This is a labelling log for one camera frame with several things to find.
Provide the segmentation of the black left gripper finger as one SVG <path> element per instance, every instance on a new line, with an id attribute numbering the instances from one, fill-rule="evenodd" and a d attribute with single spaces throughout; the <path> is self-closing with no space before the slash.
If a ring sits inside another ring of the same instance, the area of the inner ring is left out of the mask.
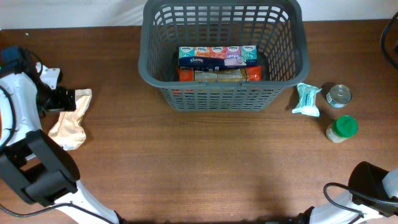
<path id="1" fill-rule="evenodd" d="M 75 111 L 76 104 L 74 101 L 58 101 L 58 102 L 50 102 L 46 106 L 47 111 Z"/>
<path id="2" fill-rule="evenodd" d="M 66 89 L 63 86 L 56 87 L 56 89 L 51 91 L 51 100 L 74 100 L 75 99 L 75 89 Z"/>

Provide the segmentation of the beige paper bag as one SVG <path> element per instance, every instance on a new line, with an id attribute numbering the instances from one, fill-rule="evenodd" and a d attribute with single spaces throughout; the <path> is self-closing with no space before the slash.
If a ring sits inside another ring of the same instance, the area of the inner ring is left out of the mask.
<path id="1" fill-rule="evenodd" d="M 61 112 L 58 121 L 49 131 L 49 137 L 65 151 L 78 149 L 86 140 L 81 121 L 92 99 L 91 89 L 75 91 L 75 111 Z"/>

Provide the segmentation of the tissue multipack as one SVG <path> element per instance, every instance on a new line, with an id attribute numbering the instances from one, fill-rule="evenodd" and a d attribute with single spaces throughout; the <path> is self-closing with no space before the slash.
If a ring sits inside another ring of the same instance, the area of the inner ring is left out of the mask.
<path id="1" fill-rule="evenodd" d="M 258 66 L 255 45 L 179 47 L 178 65 L 194 70 L 229 70 Z"/>

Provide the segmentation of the orange pasta package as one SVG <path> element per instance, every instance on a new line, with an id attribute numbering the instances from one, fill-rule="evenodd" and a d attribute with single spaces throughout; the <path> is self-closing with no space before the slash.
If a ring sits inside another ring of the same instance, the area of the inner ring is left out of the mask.
<path id="1" fill-rule="evenodd" d="M 204 72 L 199 70 L 178 69 L 180 82 L 243 82 L 261 81 L 262 66 L 246 67 L 233 70 Z"/>

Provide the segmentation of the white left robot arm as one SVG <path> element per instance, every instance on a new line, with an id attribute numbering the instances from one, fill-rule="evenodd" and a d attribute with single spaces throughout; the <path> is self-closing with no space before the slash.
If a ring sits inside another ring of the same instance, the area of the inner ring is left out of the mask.
<path id="1" fill-rule="evenodd" d="M 47 68 L 34 52 L 18 45 L 1 51 L 1 179 L 28 204 L 59 210 L 77 223 L 125 223 L 83 185 L 69 153 L 46 134 L 46 112 L 75 111 L 75 90 L 59 86 L 62 71 Z"/>

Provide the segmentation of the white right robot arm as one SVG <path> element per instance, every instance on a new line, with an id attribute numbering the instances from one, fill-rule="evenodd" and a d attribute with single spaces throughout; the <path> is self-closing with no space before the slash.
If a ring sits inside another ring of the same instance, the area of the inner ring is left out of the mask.
<path id="1" fill-rule="evenodd" d="M 296 88 L 259 111 L 179 111 L 141 91 L 95 100 L 86 126 L 93 135 L 71 152 L 77 190 L 56 199 L 74 221 L 123 216 L 146 220 L 219 221 L 296 216 L 330 205 L 328 223 L 352 212 L 371 215 L 348 185 L 362 161 L 397 165 L 397 95 L 386 102 L 364 92 L 345 113 L 359 131 L 336 144 L 325 135 L 340 115 L 322 96 L 317 117 L 295 113 Z"/>

